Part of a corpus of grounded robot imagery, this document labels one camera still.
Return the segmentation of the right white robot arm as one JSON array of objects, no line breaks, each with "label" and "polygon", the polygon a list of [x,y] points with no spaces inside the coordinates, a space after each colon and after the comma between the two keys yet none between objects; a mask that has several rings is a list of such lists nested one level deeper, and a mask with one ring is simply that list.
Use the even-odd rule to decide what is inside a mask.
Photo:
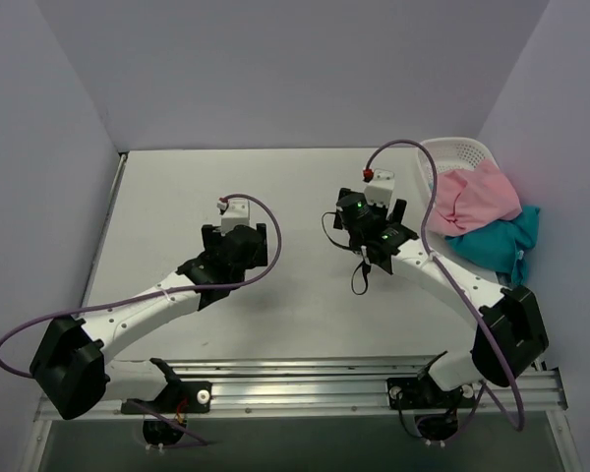
[{"label": "right white robot arm", "polygon": [[339,191],[333,227],[348,233],[347,249],[366,267],[418,284],[476,328],[470,348],[446,352],[426,368],[416,383],[418,396],[437,406],[464,384],[509,386],[501,360],[516,378],[549,347],[535,294],[524,286],[508,289],[427,251],[401,220],[368,204],[362,193]]}]

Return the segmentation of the pink t shirt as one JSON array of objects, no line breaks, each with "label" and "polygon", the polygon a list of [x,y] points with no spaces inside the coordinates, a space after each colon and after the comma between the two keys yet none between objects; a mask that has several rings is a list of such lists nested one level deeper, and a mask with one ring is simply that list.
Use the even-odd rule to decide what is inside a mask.
[{"label": "pink t shirt", "polygon": [[490,160],[471,170],[453,169],[438,175],[436,201],[429,230],[457,237],[497,220],[513,220],[522,212],[512,184]]}]

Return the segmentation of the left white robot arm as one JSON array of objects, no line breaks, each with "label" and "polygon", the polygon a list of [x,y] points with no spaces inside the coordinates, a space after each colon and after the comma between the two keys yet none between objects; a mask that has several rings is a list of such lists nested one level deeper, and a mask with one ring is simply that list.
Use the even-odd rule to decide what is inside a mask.
[{"label": "left white robot arm", "polygon": [[29,372],[61,418],[72,420],[106,400],[139,404],[172,414],[180,403],[207,411],[207,402],[159,358],[119,361],[117,355],[163,325],[226,298],[248,270],[267,266],[266,225],[238,225],[222,234],[202,229],[203,251],[182,263],[137,302],[106,308],[99,316],[58,317],[50,322]]}]

